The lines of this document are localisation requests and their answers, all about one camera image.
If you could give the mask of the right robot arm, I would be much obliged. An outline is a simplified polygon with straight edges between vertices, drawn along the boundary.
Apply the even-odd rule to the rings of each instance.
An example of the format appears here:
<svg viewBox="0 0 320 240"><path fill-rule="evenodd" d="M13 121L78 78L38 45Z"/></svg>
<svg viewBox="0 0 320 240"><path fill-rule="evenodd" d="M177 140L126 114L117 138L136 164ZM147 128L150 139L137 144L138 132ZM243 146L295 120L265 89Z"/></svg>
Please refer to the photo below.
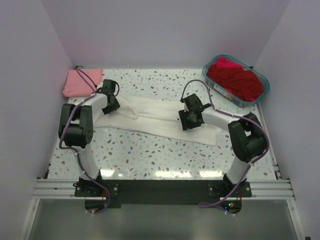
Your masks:
<svg viewBox="0 0 320 240"><path fill-rule="evenodd" d="M267 150L268 139L257 116L248 113L237 117L215 110L210 103L203 104L196 94L181 98L180 102L184 104L184 109L178 112L183 131L206 124L228 132L234 160L224 174L221 186L214 189L219 190L221 196L235 196L246 181L247 169L252 161Z"/></svg>

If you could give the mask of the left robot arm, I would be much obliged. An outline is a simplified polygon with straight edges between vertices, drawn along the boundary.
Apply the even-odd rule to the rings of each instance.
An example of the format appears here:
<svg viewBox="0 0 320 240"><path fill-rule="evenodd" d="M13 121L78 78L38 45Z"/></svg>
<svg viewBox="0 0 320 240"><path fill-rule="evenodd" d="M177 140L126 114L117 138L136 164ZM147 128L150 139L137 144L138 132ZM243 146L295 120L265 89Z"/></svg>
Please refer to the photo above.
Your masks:
<svg viewBox="0 0 320 240"><path fill-rule="evenodd" d="M86 187L92 196L99 196L104 190L102 176L94 160L91 142L94 136L94 120L100 113L107 115L120 108L116 98L119 84L104 79L102 87L78 103L62 105L58 128L59 148L71 150L79 169L77 188Z"/></svg>

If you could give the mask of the white t shirt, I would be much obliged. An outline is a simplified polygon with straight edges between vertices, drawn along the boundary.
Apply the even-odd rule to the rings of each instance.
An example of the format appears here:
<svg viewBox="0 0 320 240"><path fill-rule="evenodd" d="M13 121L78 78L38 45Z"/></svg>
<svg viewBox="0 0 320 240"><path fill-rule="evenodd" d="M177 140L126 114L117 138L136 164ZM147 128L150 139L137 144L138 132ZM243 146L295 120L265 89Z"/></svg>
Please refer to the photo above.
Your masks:
<svg viewBox="0 0 320 240"><path fill-rule="evenodd" d="M178 111L184 105L180 102L123 94L119 94L116 99L120 108L108 114L98 113L94 117L95 128L110 127L208 146L216 145L215 126L204 124L183 131Z"/></svg>

